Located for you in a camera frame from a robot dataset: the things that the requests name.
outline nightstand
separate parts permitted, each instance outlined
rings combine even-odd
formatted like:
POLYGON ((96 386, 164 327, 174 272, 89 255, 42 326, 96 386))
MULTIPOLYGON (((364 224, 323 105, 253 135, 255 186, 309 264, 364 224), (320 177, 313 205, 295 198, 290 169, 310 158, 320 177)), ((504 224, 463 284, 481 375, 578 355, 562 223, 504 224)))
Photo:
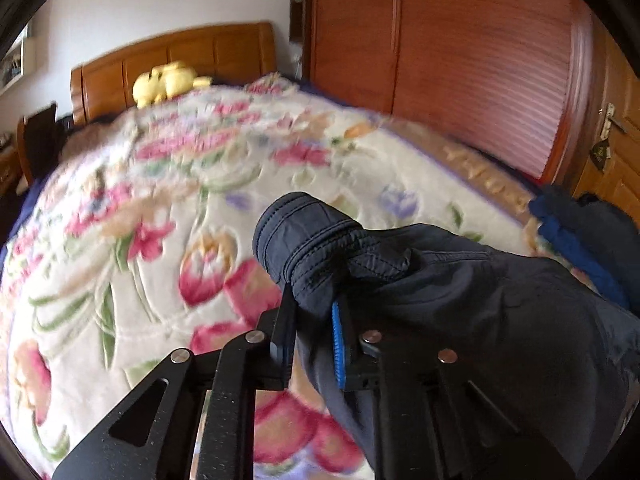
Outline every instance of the nightstand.
POLYGON ((10 144, 0 152, 0 196, 3 196, 22 175, 15 146, 10 144))

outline dark chair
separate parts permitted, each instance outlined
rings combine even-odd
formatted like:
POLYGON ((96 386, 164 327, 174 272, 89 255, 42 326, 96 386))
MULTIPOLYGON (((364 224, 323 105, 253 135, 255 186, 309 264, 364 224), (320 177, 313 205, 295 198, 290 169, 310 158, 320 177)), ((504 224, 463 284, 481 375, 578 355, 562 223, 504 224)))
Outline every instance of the dark chair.
POLYGON ((58 164, 60 146, 56 125, 57 108, 58 105, 53 102, 48 108, 18 122, 16 148, 22 172, 29 185, 58 164))

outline floral blanket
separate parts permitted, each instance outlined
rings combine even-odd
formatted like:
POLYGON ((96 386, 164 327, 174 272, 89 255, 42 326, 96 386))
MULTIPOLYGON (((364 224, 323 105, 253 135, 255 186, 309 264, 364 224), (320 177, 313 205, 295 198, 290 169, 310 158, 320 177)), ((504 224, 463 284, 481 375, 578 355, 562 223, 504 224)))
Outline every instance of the floral blanket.
MULTIPOLYGON (((1 421, 44 476, 171 350, 221 348, 280 291, 252 256, 279 196, 366 228, 414 222, 519 254, 522 225, 378 118, 276 76, 76 134, 11 241, 0 285, 1 421)), ((255 475, 372 478, 296 362, 258 395, 255 475)))

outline folded clothes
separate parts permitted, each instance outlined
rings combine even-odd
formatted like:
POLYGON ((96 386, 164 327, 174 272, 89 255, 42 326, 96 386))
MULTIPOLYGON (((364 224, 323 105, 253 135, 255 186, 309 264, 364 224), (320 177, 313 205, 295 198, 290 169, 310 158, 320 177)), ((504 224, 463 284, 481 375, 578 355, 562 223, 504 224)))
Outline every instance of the folded clothes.
POLYGON ((544 195, 529 202, 529 211, 542 222, 538 233, 574 267, 586 273, 604 298, 629 308, 629 300, 622 286, 583 246, 580 238, 571 230, 562 227, 558 219, 549 213, 544 195))
POLYGON ((633 219, 593 195, 577 202, 557 186, 546 186, 543 193, 548 212, 611 273, 624 289, 631 311, 640 315, 640 234, 633 219))

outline wooden wardrobe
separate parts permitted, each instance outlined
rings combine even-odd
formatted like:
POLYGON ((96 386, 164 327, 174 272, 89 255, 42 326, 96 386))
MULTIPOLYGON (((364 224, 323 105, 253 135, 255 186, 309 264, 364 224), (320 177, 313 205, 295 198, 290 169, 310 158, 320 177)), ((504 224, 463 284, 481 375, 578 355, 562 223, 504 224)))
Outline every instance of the wooden wardrobe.
POLYGON ((310 78, 533 178, 562 178, 588 104, 581 0, 312 0, 310 78))

